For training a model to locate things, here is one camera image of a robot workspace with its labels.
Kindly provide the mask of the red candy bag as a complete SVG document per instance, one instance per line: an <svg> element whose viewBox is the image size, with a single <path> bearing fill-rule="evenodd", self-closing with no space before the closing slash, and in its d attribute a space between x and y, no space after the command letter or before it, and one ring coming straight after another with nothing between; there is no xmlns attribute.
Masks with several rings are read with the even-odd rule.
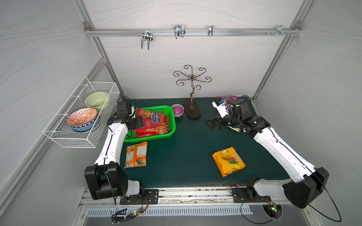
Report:
<svg viewBox="0 0 362 226"><path fill-rule="evenodd" d="M137 109L137 116L143 118L143 128L135 129L136 138L168 134L170 129L169 116L142 108Z"/></svg>

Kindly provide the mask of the green plastic basket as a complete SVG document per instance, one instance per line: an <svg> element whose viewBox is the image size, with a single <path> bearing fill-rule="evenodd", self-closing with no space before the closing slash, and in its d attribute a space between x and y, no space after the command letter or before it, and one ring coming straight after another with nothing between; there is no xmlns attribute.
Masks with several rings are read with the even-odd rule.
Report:
<svg viewBox="0 0 362 226"><path fill-rule="evenodd" d="M135 116L140 117L143 127L129 130L124 139L127 143L168 138L176 131L173 109L168 105L137 108Z"/></svg>

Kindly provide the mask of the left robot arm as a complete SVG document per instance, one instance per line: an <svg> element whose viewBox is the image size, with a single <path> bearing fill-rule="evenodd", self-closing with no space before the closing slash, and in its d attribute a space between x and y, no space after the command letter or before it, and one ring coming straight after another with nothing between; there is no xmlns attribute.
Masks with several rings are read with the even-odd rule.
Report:
<svg viewBox="0 0 362 226"><path fill-rule="evenodd" d="M144 195L142 182L129 180L119 164L128 131L142 125L135 110L131 101L118 101L117 111L107 121L107 137L102 151L96 162L85 169L84 177L94 200Z"/></svg>

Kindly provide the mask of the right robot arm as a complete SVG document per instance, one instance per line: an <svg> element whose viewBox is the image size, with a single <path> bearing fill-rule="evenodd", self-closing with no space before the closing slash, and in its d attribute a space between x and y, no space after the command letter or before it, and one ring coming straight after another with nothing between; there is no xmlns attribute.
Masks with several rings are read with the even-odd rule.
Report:
<svg viewBox="0 0 362 226"><path fill-rule="evenodd" d="M238 128L266 149L289 175L287 180L257 179L251 187L258 196L271 196L288 200L303 209L324 190L329 172L316 168L293 150L261 116L253 116L247 101L227 102L218 98L212 102L219 115L206 121L212 130L226 127Z"/></svg>

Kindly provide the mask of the green tea snack packet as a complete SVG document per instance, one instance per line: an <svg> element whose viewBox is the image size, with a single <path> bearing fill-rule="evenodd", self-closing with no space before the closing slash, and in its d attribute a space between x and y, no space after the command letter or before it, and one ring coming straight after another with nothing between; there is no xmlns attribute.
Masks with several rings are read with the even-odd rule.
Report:
<svg viewBox="0 0 362 226"><path fill-rule="evenodd" d="M231 130L237 132L237 133L240 133L240 129L239 128L234 128L234 127L229 127Z"/></svg>

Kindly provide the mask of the purple snack bag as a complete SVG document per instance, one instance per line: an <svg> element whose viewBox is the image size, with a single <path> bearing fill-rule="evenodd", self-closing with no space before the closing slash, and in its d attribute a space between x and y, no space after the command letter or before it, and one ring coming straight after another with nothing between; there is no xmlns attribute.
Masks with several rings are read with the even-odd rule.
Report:
<svg viewBox="0 0 362 226"><path fill-rule="evenodd" d="M231 110L231 102L234 100L238 100L236 96L221 97L221 99L227 111Z"/></svg>

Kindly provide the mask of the metal jewelry tree stand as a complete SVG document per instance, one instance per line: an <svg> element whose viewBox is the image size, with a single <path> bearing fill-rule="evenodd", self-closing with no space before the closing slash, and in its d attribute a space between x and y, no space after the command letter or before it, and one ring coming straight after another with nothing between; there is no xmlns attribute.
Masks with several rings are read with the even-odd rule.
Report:
<svg viewBox="0 0 362 226"><path fill-rule="evenodd" d="M184 86L186 81L190 82L191 92L189 99L183 102L183 107L186 115L191 119L198 119L201 116L201 110L196 101L194 100L194 93L196 90L201 89L201 85L195 84L195 82L201 83L210 83L212 78L209 76L205 76L204 78L200 78L203 76L207 70L204 67L199 67L198 71L199 75L194 74L193 67L191 65L185 65L184 70L190 70L190 74L185 74L182 71L174 71L173 76L178 78L176 81L177 86Z"/></svg>

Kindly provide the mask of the orange snack packet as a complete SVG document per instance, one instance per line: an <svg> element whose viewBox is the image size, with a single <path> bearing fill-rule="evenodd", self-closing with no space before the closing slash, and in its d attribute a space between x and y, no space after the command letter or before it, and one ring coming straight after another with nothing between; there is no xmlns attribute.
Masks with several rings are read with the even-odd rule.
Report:
<svg viewBox="0 0 362 226"><path fill-rule="evenodd" d="M147 166L148 142L142 142L126 148L124 168L135 168Z"/></svg>

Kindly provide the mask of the yellow mango candy bag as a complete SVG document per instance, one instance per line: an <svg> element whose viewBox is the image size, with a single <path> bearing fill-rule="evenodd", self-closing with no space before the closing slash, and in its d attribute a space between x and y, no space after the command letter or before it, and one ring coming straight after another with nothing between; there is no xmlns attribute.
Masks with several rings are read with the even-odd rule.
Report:
<svg viewBox="0 0 362 226"><path fill-rule="evenodd" d="M245 163L233 147L219 150L213 153L212 157L223 177L238 172L246 167Z"/></svg>

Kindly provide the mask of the small pink bowl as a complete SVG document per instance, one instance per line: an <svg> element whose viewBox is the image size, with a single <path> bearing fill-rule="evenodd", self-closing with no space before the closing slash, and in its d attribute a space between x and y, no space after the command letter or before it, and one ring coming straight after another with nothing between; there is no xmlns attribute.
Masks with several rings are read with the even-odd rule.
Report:
<svg viewBox="0 0 362 226"><path fill-rule="evenodd" d="M179 118L179 117L183 116L183 114L184 114L183 105L181 105L181 104L173 104L171 106L171 108L173 110L175 118Z"/></svg>

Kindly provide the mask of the light green ceramic bowl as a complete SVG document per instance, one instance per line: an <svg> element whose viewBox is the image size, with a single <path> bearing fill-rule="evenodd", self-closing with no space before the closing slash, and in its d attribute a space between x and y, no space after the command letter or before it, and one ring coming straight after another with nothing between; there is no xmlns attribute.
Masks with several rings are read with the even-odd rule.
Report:
<svg viewBox="0 0 362 226"><path fill-rule="evenodd" d="M108 102L109 94L103 91L92 93L85 99L85 105L96 109L98 113L108 105Z"/></svg>

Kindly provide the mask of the blue bowl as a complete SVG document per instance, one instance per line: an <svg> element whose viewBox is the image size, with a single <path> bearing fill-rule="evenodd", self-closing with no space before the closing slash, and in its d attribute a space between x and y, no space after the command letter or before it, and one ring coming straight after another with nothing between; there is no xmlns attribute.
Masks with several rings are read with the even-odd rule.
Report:
<svg viewBox="0 0 362 226"><path fill-rule="evenodd" d="M79 125L79 126L69 126L69 127L76 132L86 132L86 131L89 131L92 129L95 121L96 121L96 118L90 122L87 122L86 124Z"/></svg>

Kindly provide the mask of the orange patterned bowl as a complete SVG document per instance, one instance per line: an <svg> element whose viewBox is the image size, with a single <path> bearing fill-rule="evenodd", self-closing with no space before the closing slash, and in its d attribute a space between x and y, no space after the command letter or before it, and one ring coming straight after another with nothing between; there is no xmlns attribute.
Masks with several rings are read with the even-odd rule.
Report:
<svg viewBox="0 0 362 226"><path fill-rule="evenodd" d="M70 126L79 126L86 124L96 118L98 112L94 108L83 108L71 113L67 118L67 124Z"/></svg>

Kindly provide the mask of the double prong metal hook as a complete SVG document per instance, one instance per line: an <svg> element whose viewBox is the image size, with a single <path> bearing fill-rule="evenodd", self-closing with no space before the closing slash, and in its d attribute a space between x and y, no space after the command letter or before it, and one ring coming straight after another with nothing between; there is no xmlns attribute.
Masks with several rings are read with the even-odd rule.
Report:
<svg viewBox="0 0 362 226"><path fill-rule="evenodd" d="M145 31L142 34L142 40L141 40L141 48L143 49L145 46L145 43L147 43L147 50L150 49L150 44L153 41L153 34L149 31Z"/></svg>

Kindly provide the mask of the small metal hook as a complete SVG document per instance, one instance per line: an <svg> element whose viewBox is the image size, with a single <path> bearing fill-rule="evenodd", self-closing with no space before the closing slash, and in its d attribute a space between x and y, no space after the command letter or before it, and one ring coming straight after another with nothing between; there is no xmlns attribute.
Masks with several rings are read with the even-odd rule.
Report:
<svg viewBox="0 0 362 226"><path fill-rule="evenodd" d="M212 37L213 36L213 29L214 29L214 26L213 25L210 25L208 27L208 37Z"/></svg>

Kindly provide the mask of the looped metal hook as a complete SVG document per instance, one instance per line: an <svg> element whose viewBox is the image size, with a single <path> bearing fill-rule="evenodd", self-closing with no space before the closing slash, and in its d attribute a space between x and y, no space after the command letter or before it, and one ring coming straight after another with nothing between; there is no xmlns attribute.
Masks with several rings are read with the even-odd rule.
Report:
<svg viewBox="0 0 362 226"><path fill-rule="evenodd" d="M183 25L174 26L173 31L176 39L178 39L179 37L183 38L186 33L185 27Z"/></svg>

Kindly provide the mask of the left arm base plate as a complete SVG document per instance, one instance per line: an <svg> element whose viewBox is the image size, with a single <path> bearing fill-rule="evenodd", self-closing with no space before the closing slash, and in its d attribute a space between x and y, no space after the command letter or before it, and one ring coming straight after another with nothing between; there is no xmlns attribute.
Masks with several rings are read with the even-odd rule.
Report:
<svg viewBox="0 0 362 226"><path fill-rule="evenodd" d="M141 205L158 204L159 190L158 189L145 189L137 195L122 196L120 205Z"/></svg>

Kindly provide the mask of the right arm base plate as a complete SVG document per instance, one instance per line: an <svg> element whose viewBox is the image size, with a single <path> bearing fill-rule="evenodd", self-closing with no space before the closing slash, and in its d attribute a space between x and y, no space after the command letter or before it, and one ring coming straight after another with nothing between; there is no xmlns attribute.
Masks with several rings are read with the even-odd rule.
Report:
<svg viewBox="0 0 362 226"><path fill-rule="evenodd" d="M270 203L272 202L269 196L260 196L253 188L231 186L229 192L232 195L234 203Z"/></svg>

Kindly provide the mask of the aluminium front frame rail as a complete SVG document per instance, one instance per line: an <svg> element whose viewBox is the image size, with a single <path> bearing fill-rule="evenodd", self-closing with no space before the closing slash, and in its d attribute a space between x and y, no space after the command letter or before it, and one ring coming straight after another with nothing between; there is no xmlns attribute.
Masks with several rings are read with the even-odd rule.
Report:
<svg viewBox="0 0 362 226"><path fill-rule="evenodd" d="M140 198L122 196L116 198L93 200L89 189L86 189L79 207L118 207L126 205L140 205L141 201L153 206L180 206L180 205L232 205L242 202L252 204L290 204L287 199L275 196L266 198L247 198L245 186L196 186L196 187L162 187L145 190Z"/></svg>

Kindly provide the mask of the horizontal aluminium rail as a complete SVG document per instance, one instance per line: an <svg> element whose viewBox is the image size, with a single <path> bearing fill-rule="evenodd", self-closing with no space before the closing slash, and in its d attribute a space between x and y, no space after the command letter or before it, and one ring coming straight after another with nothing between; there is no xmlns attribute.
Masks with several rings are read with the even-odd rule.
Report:
<svg viewBox="0 0 362 226"><path fill-rule="evenodd" d="M268 36L266 32L272 33L276 28L214 28L212 37L245 37L245 36ZM153 34L153 37L175 37L173 29L93 29L85 31L88 37L142 37L145 31ZM291 36L299 36L302 30L283 28L284 32L290 32ZM208 28L191 29L185 28L184 37L208 37Z"/></svg>

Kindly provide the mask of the right metal bracket hook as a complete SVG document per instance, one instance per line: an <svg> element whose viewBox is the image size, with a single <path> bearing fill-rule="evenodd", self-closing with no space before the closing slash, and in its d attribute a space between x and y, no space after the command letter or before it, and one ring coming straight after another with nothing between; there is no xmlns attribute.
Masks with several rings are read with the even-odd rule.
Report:
<svg viewBox="0 0 362 226"><path fill-rule="evenodd" d="M284 32L283 31L283 27L282 26L279 26L278 28L276 28L276 30L272 33L269 33L269 32L266 32L266 35L268 36L271 36L273 35L274 37L278 37L278 36L291 36L291 33L290 32Z"/></svg>

